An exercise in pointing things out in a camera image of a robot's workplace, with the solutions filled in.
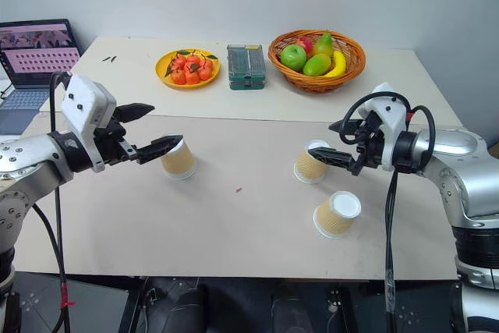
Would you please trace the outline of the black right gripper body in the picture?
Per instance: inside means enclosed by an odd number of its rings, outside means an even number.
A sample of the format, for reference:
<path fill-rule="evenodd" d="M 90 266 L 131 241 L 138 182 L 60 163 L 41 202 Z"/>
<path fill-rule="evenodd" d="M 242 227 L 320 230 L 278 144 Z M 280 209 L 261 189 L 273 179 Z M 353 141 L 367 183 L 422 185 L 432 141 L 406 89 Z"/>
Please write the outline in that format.
<path fill-rule="evenodd" d="M 355 145 L 359 154 L 352 165 L 351 173 L 359 175 L 364 167 L 377 168 L 381 164 L 384 149 L 384 134 L 380 130 L 381 119 L 375 112 L 370 112 L 363 121 L 356 121 Z"/>

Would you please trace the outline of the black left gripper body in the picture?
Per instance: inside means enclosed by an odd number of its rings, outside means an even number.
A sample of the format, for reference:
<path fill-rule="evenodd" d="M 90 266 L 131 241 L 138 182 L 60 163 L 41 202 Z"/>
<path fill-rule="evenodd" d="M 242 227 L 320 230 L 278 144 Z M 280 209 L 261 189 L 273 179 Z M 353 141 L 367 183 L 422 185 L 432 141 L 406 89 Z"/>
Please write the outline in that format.
<path fill-rule="evenodd" d="M 129 144 L 124 138 L 126 130 L 122 123 L 128 121 L 121 112 L 114 112 L 104 128 L 97 127 L 94 130 L 95 145 L 106 165 L 137 160 L 136 146 Z"/>

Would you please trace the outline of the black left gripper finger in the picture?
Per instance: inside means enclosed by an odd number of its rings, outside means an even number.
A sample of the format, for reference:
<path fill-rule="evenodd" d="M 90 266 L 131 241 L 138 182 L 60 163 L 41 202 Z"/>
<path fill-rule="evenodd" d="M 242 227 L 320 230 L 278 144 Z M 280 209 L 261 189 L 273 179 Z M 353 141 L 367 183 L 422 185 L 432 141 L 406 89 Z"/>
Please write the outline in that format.
<path fill-rule="evenodd" d="M 166 155 L 183 140 L 183 135 L 167 135 L 150 142 L 136 150 L 136 162 L 140 165 Z"/>
<path fill-rule="evenodd" d="M 120 105 L 115 108 L 115 119 L 121 123 L 133 122 L 141 119 L 155 109 L 153 105 L 132 103 Z"/>

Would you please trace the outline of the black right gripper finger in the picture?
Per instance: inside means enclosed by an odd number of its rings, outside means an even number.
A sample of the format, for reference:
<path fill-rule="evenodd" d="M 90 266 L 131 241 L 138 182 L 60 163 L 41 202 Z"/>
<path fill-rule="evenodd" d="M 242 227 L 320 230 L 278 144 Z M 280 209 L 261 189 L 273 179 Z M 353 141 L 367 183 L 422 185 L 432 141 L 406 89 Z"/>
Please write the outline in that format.
<path fill-rule="evenodd" d="M 337 151 L 329 147 L 315 147 L 308 150 L 308 154 L 315 160 L 329 166 L 352 171 L 355 159 L 349 153 Z"/>
<path fill-rule="evenodd" d="M 349 119 L 342 126 L 343 121 L 339 120 L 329 125 L 328 129 L 338 134 L 356 135 L 363 124 L 362 119 Z"/>

